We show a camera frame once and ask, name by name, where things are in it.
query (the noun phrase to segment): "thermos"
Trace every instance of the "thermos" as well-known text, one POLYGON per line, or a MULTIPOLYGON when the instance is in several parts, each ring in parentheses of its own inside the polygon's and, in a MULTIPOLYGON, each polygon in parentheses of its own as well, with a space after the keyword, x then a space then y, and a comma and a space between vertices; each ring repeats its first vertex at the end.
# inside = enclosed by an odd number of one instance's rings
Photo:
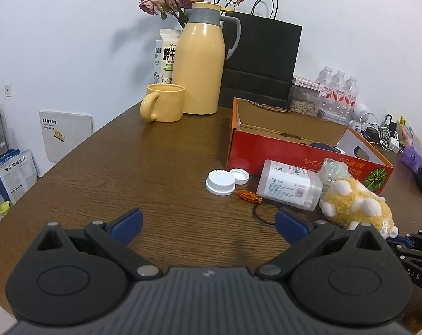
POLYGON ((217 112, 221 75, 225 62, 225 43, 220 21, 237 25, 234 46, 240 39, 240 21, 221 16, 221 7, 214 3, 193 3, 185 30, 180 35, 175 52, 172 83, 186 88, 184 113, 209 115, 217 112))

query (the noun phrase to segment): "yellow mug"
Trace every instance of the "yellow mug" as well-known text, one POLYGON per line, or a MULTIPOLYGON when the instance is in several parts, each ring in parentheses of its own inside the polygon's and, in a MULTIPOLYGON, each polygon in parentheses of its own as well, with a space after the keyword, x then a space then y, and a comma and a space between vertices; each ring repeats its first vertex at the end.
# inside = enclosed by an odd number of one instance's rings
POLYGON ((147 123, 175 122, 183 117, 185 87, 177 84, 150 84, 141 101, 139 113, 147 123))

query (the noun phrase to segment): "purple bag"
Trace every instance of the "purple bag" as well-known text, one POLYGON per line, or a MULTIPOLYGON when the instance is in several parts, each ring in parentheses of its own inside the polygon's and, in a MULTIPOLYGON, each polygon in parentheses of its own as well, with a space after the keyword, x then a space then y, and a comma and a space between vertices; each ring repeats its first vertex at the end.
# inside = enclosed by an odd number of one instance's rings
POLYGON ((422 168, 422 156, 420 156, 412 146, 406 146, 401 154, 401 161, 417 173, 418 168, 422 168))

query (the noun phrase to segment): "cardboard box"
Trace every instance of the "cardboard box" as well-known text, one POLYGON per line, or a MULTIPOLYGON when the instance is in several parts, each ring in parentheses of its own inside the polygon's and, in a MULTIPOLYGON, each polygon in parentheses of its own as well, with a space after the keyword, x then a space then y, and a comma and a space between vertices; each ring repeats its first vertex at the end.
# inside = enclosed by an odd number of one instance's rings
POLYGON ((265 160, 318 171, 326 157, 345 162, 355 179, 379 194, 394 167, 373 145, 348 126, 234 98, 226 169, 260 175, 265 160), (337 146, 346 154, 316 147, 337 146))

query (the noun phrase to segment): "brown tabletop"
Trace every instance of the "brown tabletop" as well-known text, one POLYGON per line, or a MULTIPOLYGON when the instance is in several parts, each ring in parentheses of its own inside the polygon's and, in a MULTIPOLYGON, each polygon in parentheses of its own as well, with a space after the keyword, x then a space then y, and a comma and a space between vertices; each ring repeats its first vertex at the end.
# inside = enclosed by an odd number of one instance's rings
MULTIPOLYGON (((101 128, 54 166, 0 222, 0 305, 11 311, 5 283, 36 233, 49 221, 81 228, 111 221, 132 207, 144 212, 142 233, 130 247, 163 270, 169 266, 248 266, 288 245, 276 230, 253 219, 252 205, 236 195, 205 189, 212 169, 223 169, 230 109, 145 126, 136 105, 101 128)), ((383 190, 400 232, 422 228, 422 196, 410 171, 394 156, 383 190)), ((245 186, 255 190, 258 178, 245 186)), ((273 218, 274 210, 264 209, 273 218)), ((307 213, 310 220, 323 218, 307 213)), ((403 322, 422 328, 422 290, 414 286, 403 322)))

